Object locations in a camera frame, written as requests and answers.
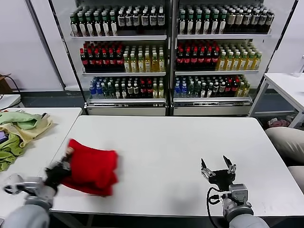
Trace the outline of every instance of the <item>red bottle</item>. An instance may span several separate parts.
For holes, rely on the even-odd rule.
[[[87,59],[87,56],[85,55],[83,48],[80,49],[80,59],[81,59],[82,64],[85,67],[85,70],[87,70],[89,67],[89,61]]]
[[[198,48],[195,47],[191,56],[191,68],[195,68],[198,61]]]
[[[91,69],[95,69],[95,57],[94,54],[92,53],[92,50],[90,48],[87,49],[87,53],[88,53],[88,59],[89,59],[89,64],[90,64],[90,68]]]
[[[100,71],[102,69],[102,59],[101,59],[101,56],[99,54],[99,50],[98,49],[95,49],[95,63],[96,63],[96,70]]]
[[[117,53],[117,55],[116,55],[117,69],[119,71],[123,71],[123,69],[124,69],[124,61],[123,61],[124,57],[123,57],[120,49],[118,49],[116,51],[116,53]]]
[[[177,69],[182,69],[182,65],[184,62],[184,55],[183,55],[183,49],[180,48],[177,54],[177,59],[176,59],[176,68]]]
[[[103,49],[102,59],[103,59],[104,69],[108,70],[110,66],[110,60],[105,49]]]
[[[211,59],[212,70],[215,70],[218,60],[219,60],[219,48],[216,47],[212,53],[212,59]]]
[[[186,53],[184,56],[184,68],[187,70],[190,69],[190,47],[186,49]]]
[[[208,51],[205,54],[205,61],[204,62],[205,62],[205,69],[206,70],[211,70],[211,57],[212,57],[211,50],[212,50],[212,47],[209,46]]]
[[[198,68],[203,70],[204,69],[204,60],[205,60],[205,48],[201,47],[199,56],[198,56]]]

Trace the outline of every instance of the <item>floor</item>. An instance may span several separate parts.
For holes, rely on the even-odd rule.
[[[79,92],[67,93],[25,93],[22,102],[26,107],[84,107],[84,99]],[[283,111],[293,110],[292,106],[278,94],[267,94],[263,98],[258,111]],[[84,226],[87,225],[88,215],[74,214]],[[302,228],[304,218],[289,218],[274,228]],[[51,215],[50,227],[65,227],[57,218]],[[208,218],[159,218],[159,217],[132,217],[95,215],[92,227],[113,228],[211,228]]]

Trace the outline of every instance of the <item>refrigerator shelf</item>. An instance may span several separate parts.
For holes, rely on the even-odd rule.
[[[113,73],[82,73],[83,76],[90,77],[154,77],[165,76],[166,72],[149,72],[149,73],[126,73],[126,72],[113,72]]]
[[[258,70],[225,70],[225,71],[176,71],[176,76],[183,75],[253,75]]]
[[[104,36],[104,37],[71,37],[80,41],[138,41],[138,40],[166,40],[167,35],[138,35],[138,36]]]
[[[271,34],[197,34],[177,35],[177,39],[266,39]]]

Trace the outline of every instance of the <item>white wall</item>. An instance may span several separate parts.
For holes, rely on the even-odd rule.
[[[24,0],[2,1],[0,28],[0,74],[25,91],[62,90]]]

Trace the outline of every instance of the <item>yellow bottle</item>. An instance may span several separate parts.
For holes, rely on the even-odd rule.
[[[247,58],[245,66],[244,66],[245,70],[251,70],[255,54],[256,53],[254,51],[249,53],[249,57]]]
[[[225,59],[226,59],[226,52],[222,51],[221,56],[218,60],[217,66],[215,67],[215,70],[223,70],[224,69]]]
[[[247,82],[247,85],[246,85],[246,87],[243,89],[243,93],[242,93],[241,96],[247,97],[247,96],[248,96],[248,93],[249,93],[249,90],[250,90],[250,82]]]
[[[223,70],[231,70],[233,52],[230,51],[228,57],[225,59]]]
[[[163,52],[162,51],[160,51],[159,64],[160,64],[160,72],[165,72],[165,61],[163,59]]]
[[[153,60],[152,60],[152,72],[159,72],[160,66],[159,66],[158,60],[157,60],[157,53],[153,52],[152,57],[153,57]]]
[[[145,72],[151,72],[150,56],[149,52],[144,54],[144,68]]]
[[[262,52],[259,51],[253,60],[253,64],[251,67],[252,70],[258,70],[260,63],[261,63],[261,57],[262,57]]]
[[[239,59],[237,70],[244,70],[245,69],[247,55],[248,55],[248,52],[244,51],[243,55],[242,55],[242,58]]]
[[[240,61],[240,58],[241,58],[240,55],[241,55],[241,53],[239,51],[237,51],[236,55],[232,59],[231,70],[237,70],[238,62]]]
[[[144,72],[144,68],[143,68],[143,54],[141,52],[138,53],[138,71],[139,72]]]
[[[244,87],[245,87],[245,83],[241,82],[241,84],[240,84],[239,88],[236,90],[236,93],[234,96],[237,96],[237,97],[242,96]]]

